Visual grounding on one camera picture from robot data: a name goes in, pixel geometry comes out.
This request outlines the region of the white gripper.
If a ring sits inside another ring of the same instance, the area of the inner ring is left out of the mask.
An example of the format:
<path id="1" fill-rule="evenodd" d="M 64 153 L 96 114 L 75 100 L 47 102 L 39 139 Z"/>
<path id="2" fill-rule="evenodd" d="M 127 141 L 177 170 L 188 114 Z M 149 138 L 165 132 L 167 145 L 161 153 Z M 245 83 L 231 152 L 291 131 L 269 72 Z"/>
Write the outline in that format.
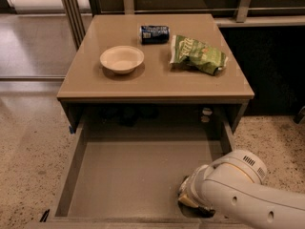
<path id="1" fill-rule="evenodd" d="M 178 196 L 178 201 L 191 208 L 212 208 L 213 186 L 208 180 L 208 176 L 214 168 L 210 165 L 202 165 L 196 168 L 186 180 L 186 185 L 182 194 Z"/>

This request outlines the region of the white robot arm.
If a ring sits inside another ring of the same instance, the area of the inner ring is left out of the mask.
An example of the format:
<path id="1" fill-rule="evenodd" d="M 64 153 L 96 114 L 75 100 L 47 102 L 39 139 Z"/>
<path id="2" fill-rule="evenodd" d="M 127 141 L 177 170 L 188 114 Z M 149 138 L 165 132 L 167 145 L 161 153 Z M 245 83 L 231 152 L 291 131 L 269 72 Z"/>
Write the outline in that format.
<path id="1" fill-rule="evenodd" d="M 186 177 L 178 201 L 254 229 L 305 229 L 305 195 L 265 186 L 266 175 L 258 156 L 234 150 Z"/>

